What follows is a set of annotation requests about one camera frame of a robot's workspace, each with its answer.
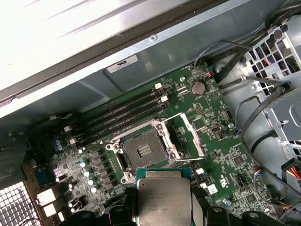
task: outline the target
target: green circuit board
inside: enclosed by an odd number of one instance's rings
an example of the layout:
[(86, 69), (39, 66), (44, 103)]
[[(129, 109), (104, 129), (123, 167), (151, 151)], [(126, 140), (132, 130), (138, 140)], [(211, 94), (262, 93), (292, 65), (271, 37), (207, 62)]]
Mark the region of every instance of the green circuit board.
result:
[[(202, 187), (207, 192), (207, 201), (213, 205), (223, 205), (225, 199), (230, 200), (232, 205), (229, 210), (235, 216), (248, 210), (269, 211), (271, 214), (276, 215), (272, 206), (262, 202), (257, 196), (253, 188), (253, 162), (245, 154), (242, 149), (238, 133), (239, 131), (233, 125), (231, 112), (229, 111), (222, 94), (214, 79), (207, 74), (208, 71), (205, 66), (201, 67), (204, 73), (195, 72), (191, 70), (190, 66), (184, 67), (160, 79), (150, 82), (138, 89), (135, 89), (121, 97), (114, 99), (100, 107), (97, 107), (89, 112), (82, 114), (80, 117), (70, 119), (60, 128), (55, 130), (55, 136), (51, 135), (49, 141), (53, 144), (54, 140), (61, 141), (62, 150), (58, 150), (56, 145), (50, 145), (52, 157), (48, 160), (48, 164), (56, 165), (56, 175), (67, 174), (73, 176), (78, 181), (77, 187), (72, 191), (74, 197), (82, 196), (83, 194), (89, 199), (85, 210), (95, 211), (99, 206), (105, 206), (107, 201), (114, 197), (119, 197), (123, 194), (127, 186), (134, 186), (135, 184), (123, 184), (121, 179), (124, 176), (124, 169), (122, 169), (116, 153), (108, 151), (105, 145), (111, 141), (116, 135), (123, 133), (131, 128), (135, 128), (152, 119), (169, 119), (166, 122), (166, 127), (170, 133), (170, 138), (179, 152), (183, 153), (181, 161), (175, 162), (168, 167), (181, 167), (190, 161), (182, 161), (184, 159), (199, 158), (199, 152), (194, 143), (194, 136), (189, 131), (183, 118), (180, 114), (185, 114), (189, 124), (197, 133), (200, 147), (204, 152), (204, 159), (193, 161), (197, 165), (199, 171), (203, 170), (203, 178), (201, 181), (194, 172), (194, 184)], [(193, 94), (192, 85), (196, 82), (203, 83), (205, 90), (203, 91), (198, 87), (196, 92), (204, 92), (202, 95)], [(147, 115), (140, 120), (135, 120), (129, 124), (128, 127), (120, 130), (114, 130), (111, 134), (94, 141), (91, 144), (81, 146), (84, 149), (82, 154), (78, 153), (79, 148), (74, 148), (70, 145), (68, 136), (63, 131), (63, 127), (67, 125), (77, 125), (85, 122), (99, 114), (108, 112), (112, 107), (118, 106), (130, 99), (134, 99), (141, 93), (153, 89), (158, 84), (162, 86), (168, 96), (169, 107), (161, 110), (158, 113)], [(143, 127), (131, 134), (122, 137), (121, 141), (126, 143), (134, 137), (143, 134), (151, 129), (151, 126)], [(45, 147), (45, 142), (35, 142), (35, 147), (41, 150)], [(102, 163), (106, 166), (106, 172), (113, 182), (113, 189), (106, 191), (103, 189), (102, 183), (98, 180), (96, 183), (99, 187), (97, 193), (91, 193), (87, 184), (87, 178), (82, 176), (84, 170), (91, 169), (96, 178), (99, 178), (98, 169), (96, 164), (93, 164), (94, 158), (91, 154), (98, 153)], [(81, 161), (88, 161), (91, 164), (82, 169), (79, 166)], [(156, 162), (149, 168), (166, 167), (168, 159), (162, 162)], [(262, 182), (258, 180), (259, 193), (269, 198), (269, 192)]]

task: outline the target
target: motherboard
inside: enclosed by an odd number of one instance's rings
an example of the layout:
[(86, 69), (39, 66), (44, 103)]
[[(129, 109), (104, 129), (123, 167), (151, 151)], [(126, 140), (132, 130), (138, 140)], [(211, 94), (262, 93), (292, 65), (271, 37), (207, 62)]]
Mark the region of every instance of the motherboard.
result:
[[(192, 185), (211, 205), (238, 217), (248, 210), (276, 216), (254, 190), (256, 168), (239, 134), (207, 67), (187, 66), (35, 135), (32, 147), (41, 188), (65, 183), (71, 213), (101, 215), (135, 186), (138, 168), (190, 166)], [(269, 199), (261, 178), (257, 184)]]

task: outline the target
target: ram slot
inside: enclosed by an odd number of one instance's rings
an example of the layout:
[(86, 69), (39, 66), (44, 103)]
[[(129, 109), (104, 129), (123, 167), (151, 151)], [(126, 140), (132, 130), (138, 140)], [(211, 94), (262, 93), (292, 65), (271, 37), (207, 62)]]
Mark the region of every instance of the ram slot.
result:
[(139, 102), (137, 104), (135, 104), (134, 106), (132, 106), (131, 108), (126, 108), (120, 112), (117, 112), (116, 115), (111, 115), (112, 117), (108, 118), (108, 119), (104, 119), (99, 121), (97, 124), (92, 124), (91, 126), (87, 126), (85, 128), (81, 128), (81, 129), (76, 129), (75, 132), (77, 134), (81, 134), (84, 133), (85, 131), (93, 131), (101, 126), (105, 126), (106, 124), (108, 124), (110, 121), (115, 121), (115, 120), (120, 120), (121, 117), (125, 117), (127, 115), (129, 115), (130, 113), (136, 111), (137, 109), (148, 105), (149, 103), (153, 103), (153, 102), (158, 102), (159, 99), (158, 98), (148, 98), (146, 100), (143, 100), (142, 102)]
[(93, 135), (95, 135), (95, 134), (99, 134), (99, 133), (102, 132), (102, 131), (105, 131), (105, 130), (107, 130), (107, 129), (109, 129), (109, 128), (112, 128), (112, 127), (114, 127), (114, 126), (116, 126), (116, 125), (122, 123), (123, 121), (130, 120), (130, 119), (132, 119), (133, 117), (138, 116), (138, 115), (140, 115), (140, 114), (142, 114), (142, 113), (144, 113), (144, 112), (147, 112), (148, 110), (150, 110), (150, 109), (152, 109), (152, 108), (154, 108), (154, 107), (157, 107), (157, 106), (159, 106), (158, 103), (152, 102), (152, 103), (148, 104), (147, 106), (142, 107), (142, 108), (140, 108), (139, 110), (136, 110), (135, 112), (133, 112), (133, 113), (131, 113), (131, 114), (129, 114), (129, 115), (126, 115), (126, 117), (122, 117), (122, 118), (120, 118), (120, 119), (117, 119), (117, 120), (115, 120), (115, 121), (112, 121), (112, 122), (106, 124), (105, 126), (100, 127), (100, 128), (98, 128), (98, 129), (96, 129), (96, 130), (93, 130), (93, 131), (89, 131), (88, 133), (85, 133), (85, 134), (81, 135), (80, 137), (81, 137), (82, 139), (85, 139), (85, 138), (91, 137), (91, 136), (93, 136)]
[(92, 119), (89, 119), (88, 121), (85, 121), (85, 122), (82, 122), (80, 124), (77, 125), (77, 127), (85, 127), (89, 124), (92, 124), (92, 123), (95, 123), (97, 122), (98, 120), (102, 120), (102, 119), (105, 119), (107, 117), (110, 117), (113, 113), (115, 112), (118, 112), (118, 111), (121, 111), (125, 108), (128, 108), (130, 107), (131, 105), (137, 103), (137, 101), (141, 101), (149, 96), (155, 96), (156, 94), (159, 94), (162, 90), (148, 90), (138, 96), (135, 96), (129, 100), (127, 100), (126, 102), (123, 102), (123, 103), (120, 103), (120, 104), (117, 104), (115, 106), (113, 106), (112, 108), (109, 108), (106, 110), (106, 112), (100, 114), (100, 115), (97, 115), (96, 117), (92, 118)]
[(121, 132), (123, 129), (126, 129), (127, 127), (130, 127), (131, 125), (133, 125), (133, 124), (135, 124), (135, 123), (137, 123), (137, 122), (139, 122), (143, 119), (146, 119), (146, 118), (149, 118), (149, 117), (154, 116), (156, 114), (159, 114), (161, 111), (165, 110), (168, 107), (169, 107), (168, 103), (157, 106), (153, 110), (148, 110), (148, 112), (146, 112), (145, 114), (139, 115), (139, 117), (134, 117), (130, 121), (127, 121), (127, 122), (115, 127), (114, 129), (112, 129), (108, 132), (105, 132), (105, 133), (102, 133), (102, 134), (96, 134), (93, 137), (91, 137), (90, 139), (80, 141), (80, 143), (82, 144), (82, 146), (91, 145), (94, 142), (96, 142), (98, 140), (102, 140), (102, 139), (106, 138), (107, 136), (109, 136), (111, 134), (114, 134), (118, 131)]

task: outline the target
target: white label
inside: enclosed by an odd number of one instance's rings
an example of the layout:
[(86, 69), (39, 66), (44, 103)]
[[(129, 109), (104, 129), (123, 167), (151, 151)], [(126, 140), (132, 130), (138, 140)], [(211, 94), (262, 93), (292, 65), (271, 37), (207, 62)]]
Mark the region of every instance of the white label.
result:
[(207, 188), (208, 188), (209, 194), (215, 194), (218, 192), (215, 184), (209, 185)]
[(107, 70), (110, 73), (114, 73), (126, 66), (129, 66), (129, 65), (137, 62), (137, 61), (138, 61), (138, 58), (136, 55), (134, 55), (134, 56), (129, 57), (128, 59), (122, 60), (122, 61), (118, 62), (117, 64), (114, 64), (114, 65), (108, 67)]

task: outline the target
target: ventilation grille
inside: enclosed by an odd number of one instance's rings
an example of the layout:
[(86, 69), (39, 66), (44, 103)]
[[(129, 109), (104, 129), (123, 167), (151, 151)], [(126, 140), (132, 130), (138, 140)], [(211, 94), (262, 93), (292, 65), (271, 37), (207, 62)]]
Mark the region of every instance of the ventilation grille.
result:
[[(30, 218), (38, 218), (23, 182), (0, 190), (0, 226), (20, 226)], [(22, 226), (40, 226), (31, 220)]]
[(301, 161), (301, 141), (290, 141), (290, 143), (292, 144), (296, 157)]
[[(271, 34), (268, 39), (255, 46), (254, 51), (249, 51), (249, 54), (252, 58), (252, 70), (258, 78), (278, 80), (300, 70), (287, 38), (276, 40), (274, 34)], [(264, 83), (261, 86), (265, 95), (269, 96), (273, 87)]]

